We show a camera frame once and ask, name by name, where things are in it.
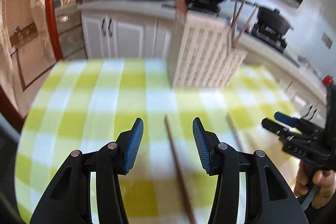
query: dining table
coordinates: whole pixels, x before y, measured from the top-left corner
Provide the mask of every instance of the dining table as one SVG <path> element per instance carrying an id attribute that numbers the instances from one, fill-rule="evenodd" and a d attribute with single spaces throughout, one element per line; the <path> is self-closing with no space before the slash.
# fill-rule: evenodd
<path id="1" fill-rule="evenodd" d="M 285 154 L 277 136 L 261 126 L 261 120 L 273 118 L 276 111 L 297 115 L 264 66 L 242 65 L 226 89 L 172 89 L 164 60 L 60 61 L 38 92 L 21 133 L 15 164 L 20 216 L 29 223 L 71 151 L 97 151 L 140 117 L 144 130 L 134 167 L 119 176 L 129 223 L 188 223 L 164 125 L 167 115 L 197 223 L 207 223 L 217 176 L 208 176 L 202 168 L 192 131 L 194 118 L 238 151 L 263 150 L 292 187 L 298 160 Z M 239 195 L 237 223 L 244 223 L 244 173 Z M 92 222 L 98 224 L 95 173 L 90 197 Z"/>

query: wall socket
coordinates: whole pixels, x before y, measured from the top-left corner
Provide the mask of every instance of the wall socket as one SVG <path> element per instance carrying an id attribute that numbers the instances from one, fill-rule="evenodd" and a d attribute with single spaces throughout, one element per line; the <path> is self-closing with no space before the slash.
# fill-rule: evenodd
<path id="1" fill-rule="evenodd" d="M 327 46 L 328 49 L 331 48 L 331 46 L 333 44 L 333 41 L 331 40 L 331 38 L 325 32 L 323 33 L 322 41 Z"/>

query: human hand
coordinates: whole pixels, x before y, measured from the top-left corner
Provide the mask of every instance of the human hand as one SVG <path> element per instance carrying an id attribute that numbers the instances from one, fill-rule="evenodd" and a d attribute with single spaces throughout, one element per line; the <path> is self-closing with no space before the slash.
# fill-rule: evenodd
<path id="1" fill-rule="evenodd" d="M 315 195 L 311 206 L 319 209 L 328 204 L 336 190 L 335 172 L 333 170 L 318 170 L 313 176 L 313 183 L 320 185 L 321 188 Z M 305 171 L 305 163 L 300 161 L 299 171 L 296 177 L 294 194 L 299 197 L 308 193 L 308 176 Z"/>

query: countertop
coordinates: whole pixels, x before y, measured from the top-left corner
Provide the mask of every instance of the countertop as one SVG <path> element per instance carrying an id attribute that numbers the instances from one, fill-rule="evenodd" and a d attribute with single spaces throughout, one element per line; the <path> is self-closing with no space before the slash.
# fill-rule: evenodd
<path id="1" fill-rule="evenodd" d="M 121 11 L 174 20 L 175 9 L 163 8 L 162 4 L 173 4 L 173 0 L 99 0 L 79 5 L 78 10 L 86 12 Z M 326 88 L 310 70 L 307 70 L 304 66 L 297 67 L 288 57 L 247 33 L 242 36 L 239 44 L 291 75 L 326 104 Z M 287 50 L 287 55 L 291 56 L 292 59 L 296 58 L 295 55 L 290 53 L 290 50 Z"/>
<path id="2" fill-rule="evenodd" d="M 172 0 L 99 0 L 78 6 L 81 11 L 121 11 L 155 16 L 174 20 L 174 8 L 162 8 L 162 4 L 172 4 Z"/>

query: wooden chopstick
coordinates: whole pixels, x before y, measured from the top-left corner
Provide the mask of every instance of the wooden chopstick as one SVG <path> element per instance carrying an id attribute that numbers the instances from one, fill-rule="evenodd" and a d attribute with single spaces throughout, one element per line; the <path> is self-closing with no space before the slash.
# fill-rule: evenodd
<path id="1" fill-rule="evenodd" d="M 243 29 L 240 31 L 238 37 L 237 37 L 233 42 L 231 42 L 231 45 L 232 45 L 233 48 L 236 48 L 236 47 L 237 47 L 237 43 L 238 43 L 239 39 L 241 38 L 241 36 L 242 36 L 243 33 L 245 32 L 246 28 L 248 27 L 248 25 L 249 25 L 249 23 L 250 23 L 252 17 L 254 16 L 254 14 L 255 14 L 255 12 L 258 10 L 258 8 L 259 8 L 259 6 L 257 6 L 257 5 L 254 7 L 253 12 L 251 13 L 250 17 L 249 17 L 248 20 L 246 21 L 246 23 L 245 23 Z"/>
<path id="2" fill-rule="evenodd" d="M 232 22 L 231 22 L 231 41 L 234 41 L 235 40 L 235 26 L 233 26 L 233 21 L 235 20 L 236 18 L 236 12 L 237 12 L 237 3 L 238 3 L 238 0 L 235 1 L 235 8 L 233 10 L 233 17 L 232 17 Z"/>
<path id="3" fill-rule="evenodd" d="M 177 174 L 177 181 L 178 181 L 179 188 L 180 188 L 181 195 L 182 195 L 183 206 L 184 206 L 184 209 L 187 213 L 190 224 L 196 224 L 196 218 L 195 218 L 195 215 L 194 215 L 194 211 L 191 207 L 191 202 L 190 202 L 188 192 L 187 192 L 187 189 L 186 189 L 186 186 L 185 186 L 185 182 L 184 182 L 184 179 L 183 179 L 181 166 L 180 166 L 179 160 L 177 158 L 177 153 L 176 153 L 176 149 L 175 149 L 175 145 L 174 145 L 174 141 L 173 141 L 173 136 L 172 136 L 171 131 L 170 131 L 170 126 L 169 126 L 167 115 L 165 115 L 164 123 L 165 123 L 166 132 L 167 132 L 167 135 L 168 135 L 168 139 L 169 139 L 169 142 L 170 142 L 171 151 L 172 151 L 173 157 L 174 157 L 174 164 L 175 164 L 175 169 L 176 169 L 176 174 Z"/>
<path id="4" fill-rule="evenodd" d="M 234 26 L 236 25 L 236 21 L 237 21 L 237 19 L 239 18 L 240 13 L 242 12 L 242 9 L 243 9 L 243 6 L 244 6 L 244 4 L 245 4 L 245 1 L 246 1 L 246 0 L 243 0 L 243 2 L 241 3 L 241 5 L 240 5 L 240 7 L 239 7 L 239 10 L 238 10 L 238 12 L 237 12 L 235 18 L 232 20 L 232 24 L 231 24 L 232 28 L 234 28 Z"/>

